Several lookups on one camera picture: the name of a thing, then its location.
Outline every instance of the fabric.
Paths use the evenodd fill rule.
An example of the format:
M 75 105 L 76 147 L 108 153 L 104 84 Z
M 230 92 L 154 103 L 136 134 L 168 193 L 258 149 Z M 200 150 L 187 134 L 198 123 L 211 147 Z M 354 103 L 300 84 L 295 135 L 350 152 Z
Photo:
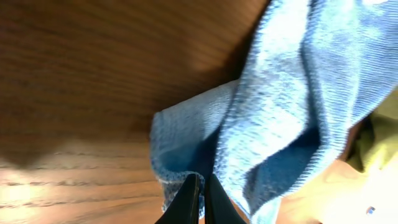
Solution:
M 347 163 L 356 170 L 381 170 L 398 155 L 398 90 L 392 92 L 372 113 L 360 130 L 353 155 Z
M 271 1 L 239 80 L 157 113 L 164 209 L 188 174 L 213 172 L 252 223 L 274 223 L 398 84 L 398 1 L 373 3 Z

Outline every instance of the folded fabric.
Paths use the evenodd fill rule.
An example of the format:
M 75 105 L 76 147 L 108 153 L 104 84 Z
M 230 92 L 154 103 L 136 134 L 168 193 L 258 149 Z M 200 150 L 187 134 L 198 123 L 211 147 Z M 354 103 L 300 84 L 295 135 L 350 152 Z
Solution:
M 398 84 L 398 1 L 375 2 L 271 1 L 239 80 L 155 115 L 164 209 L 188 174 L 213 172 L 252 223 L 274 223 Z
M 370 115 L 347 163 L 360 172 L 381 170 L 398 155 L 398 90 Z

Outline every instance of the yellow-green object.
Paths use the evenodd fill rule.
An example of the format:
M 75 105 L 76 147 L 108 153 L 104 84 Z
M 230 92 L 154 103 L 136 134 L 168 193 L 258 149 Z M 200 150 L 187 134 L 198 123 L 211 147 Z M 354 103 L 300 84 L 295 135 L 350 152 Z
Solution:
M 386 166 L 398 154 L 398 90 L 370 115 L 370 125 L 360 130 L 347 163 L 360 172 Z

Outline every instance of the green fabric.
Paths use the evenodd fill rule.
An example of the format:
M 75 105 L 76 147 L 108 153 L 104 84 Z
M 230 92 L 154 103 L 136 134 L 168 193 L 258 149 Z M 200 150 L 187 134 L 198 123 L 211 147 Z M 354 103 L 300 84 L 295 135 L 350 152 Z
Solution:
M 370 115 L 347 163 L 360 172 L 382 169 L 398 154 L 398 90 Z

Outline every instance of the dark wooden surface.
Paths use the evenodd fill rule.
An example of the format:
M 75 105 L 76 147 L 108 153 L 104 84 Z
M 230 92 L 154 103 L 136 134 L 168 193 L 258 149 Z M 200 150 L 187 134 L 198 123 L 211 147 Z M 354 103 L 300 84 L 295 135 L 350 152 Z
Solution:
M 265 3 L 0 1 L 0 223 L 154 223 L 152 115 L 237 78 Z

